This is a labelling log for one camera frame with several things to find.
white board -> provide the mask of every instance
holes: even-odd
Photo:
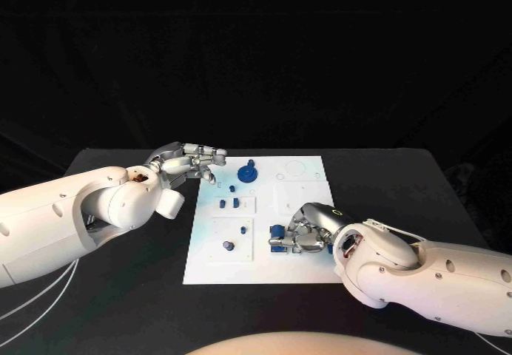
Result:
[[[237,172],[248,159],[258,178],[242,183]],[[211,166],[218,183],[200,182],[183,284],[340,283],[327,250],[273,253],[268,245],[270,226],[287,226],[304,203],[333,205],[322,157],[228,157],[226,162]],[[234,243],[232,251],[224,241]]]

black table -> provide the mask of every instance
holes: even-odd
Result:
[[[150,153],[85,149],[68,175],[104,166],[138,165]],[[431,240],[486,247],[427,151],[234,149],[229,154],[320,155],[339,210]],[[183,285],[199,181],[189,180],[179,191],[186,202],[176,220],[154,214],[140,229],[79,260],[75,279],[55,309],[4,352],[183,354],[219,340],[271,331],[348,334],[424,354],[495,351],[472,332],[424,319],[401,305],[366,307],[340,284]],[[1,314],[61,272],[0,290]],[[4,320],[4,339],[40,315],[61,287]],[[495,340],[499,345],[508,341]]]

dark background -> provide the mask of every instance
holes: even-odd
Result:
[[[418,147],[512,251],[506,11],[10,0],[0,36],[3,192],[85,148]]]

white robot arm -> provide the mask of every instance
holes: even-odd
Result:
[[[408,244],[391,233],[414,236]],[[374,220],[356,223],[320,203],[293,216],[283,238],[268,241],[319,252],[332,244],[335,272],[372,308],[389,302],[421,316],[499,337],[512,336],[512,256],[425,240]]]
[[[141,166],[105,167],[0,195],[0,288],[65,266],[154,211],[175,219],[185,198],[172,189],[186,178],[215,184],[208,165],[225,165],[226,154],[175,142]]]

small blue part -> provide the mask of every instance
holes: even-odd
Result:
[[[284,226],[278,224],[270,227],[270,237],[284,238]]]
[[[235,244],[232,242],[224,242],[222,247],[231,251],[235,248]]]
[[[270,251],[273,253],[286,253],[286,246],[271,246]]]
[[[237,175],[238,175],[238,180],[242,183],[251,183],[255,180],[255,178],[258,177],[258,171],[257,171],[257,168],[254,167],[254,160],[252,159],[248,160],[248,165],[242,166],[238,169]]]

